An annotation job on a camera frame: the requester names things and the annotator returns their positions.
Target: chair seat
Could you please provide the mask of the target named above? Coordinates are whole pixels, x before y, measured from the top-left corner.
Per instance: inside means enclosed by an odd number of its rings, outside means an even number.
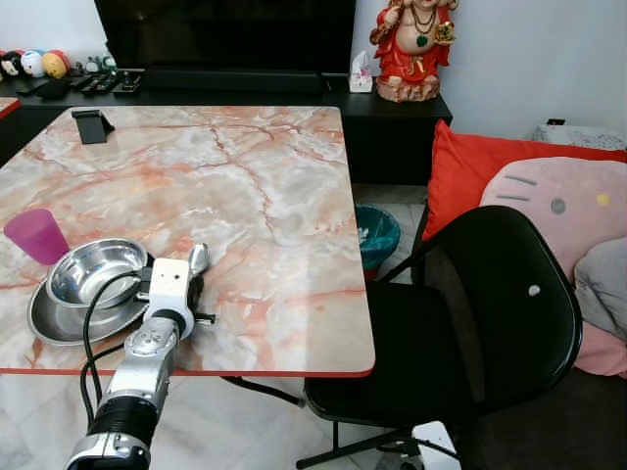
[[[366,283],[376,362],[359,379],[306,379],[318,416],[371,426],[458,422],[474,404],[442,294],[427,287]]]

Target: trash bin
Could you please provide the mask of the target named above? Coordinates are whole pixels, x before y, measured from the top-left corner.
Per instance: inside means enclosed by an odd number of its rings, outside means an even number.
[[[374,279],[379,267],[390,257],[401,240],[401,225],[394,216],[377,206],[355,205],[360,250],[365,278]]]

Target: chair backrest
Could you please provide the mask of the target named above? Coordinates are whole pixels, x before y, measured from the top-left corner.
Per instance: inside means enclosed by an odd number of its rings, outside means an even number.
[[[476,326],[484,411],[530,400],[572,366],[582,337],[571,286],[529,219],[511,208],[469,211],[434,239],[457,272]]]

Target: stainless steel bowl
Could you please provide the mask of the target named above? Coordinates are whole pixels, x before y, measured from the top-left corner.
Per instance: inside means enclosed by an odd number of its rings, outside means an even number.
[[[136,271],[146,265],[148,255],[137,242],[124,238],[97,240],[71,250],[54,265],[46,292],[50,299],[65,308],[87,308],[112,277]],[[96,308],[111,308],[132,296],[139,282],[123,278],[103,293]]]
[[[28,327],[42,341],[54,346],[82,345],[82,322],[87,308],[66,308],[48,297],[43,281],[30,298]],[[130,299],[118,306],[96,310],[89,322],[89,342],[104,340],[139,318],[148,304]]]

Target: red table edge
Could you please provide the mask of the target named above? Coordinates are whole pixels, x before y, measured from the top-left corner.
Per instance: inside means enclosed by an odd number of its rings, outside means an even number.
[[[12,113],[13,111],[15,111],[17,108],[19,108],[22,105],[22,103],[20,102],[20,100],[16,100],[15,103],[9,105],[8,107],[6,107],[4,110],[0,111],[0,119],[5,118],[6,116],[8,116],[10,113]]]
[[[179,377],[316,377],[328,379],[359,379],[372,373],[374,364],[369,369],[358,372],[263,372],[233,370],[184,370],[176,369],[172,375]],[[99,375],[113,375],[114,370],[98,370]],[[25,369],[0,367],[0,374],[12,375],[79,375],[79,369]]]

